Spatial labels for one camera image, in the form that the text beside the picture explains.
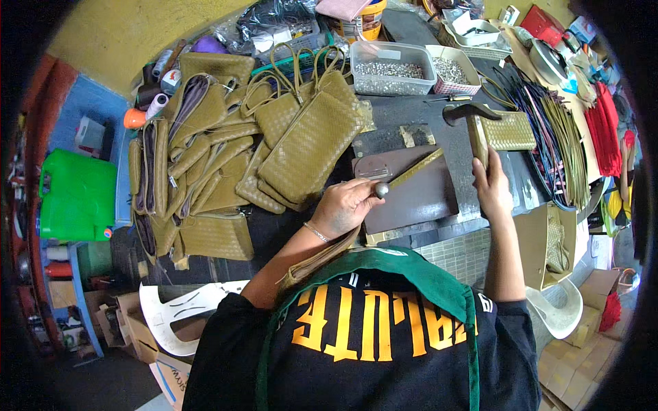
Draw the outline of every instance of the blue shelf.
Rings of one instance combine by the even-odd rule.
[[[87,330],[89,341],[91,341],[91,345],[93,346],[94,351],[96,351],[96,355],[102,358],[104,356],[103,349],[98,342],[96,332],[93,330],[93,323],[91,322],[91,316],[87,309],[87,302],[84,299],[84,290],[82,289],[82,280],[80,279],[80,267],[78,266],[78,244],[79,243],[69,243],[68,245],[68,258],[71,263],[71,270],[73,271],[73,290],[76,292],[76,302],[82,325],[84,325]]]

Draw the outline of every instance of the pink cloth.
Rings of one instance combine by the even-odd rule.
[[[351,22],[372,0],[322,0],[315,11],[325,16]]]

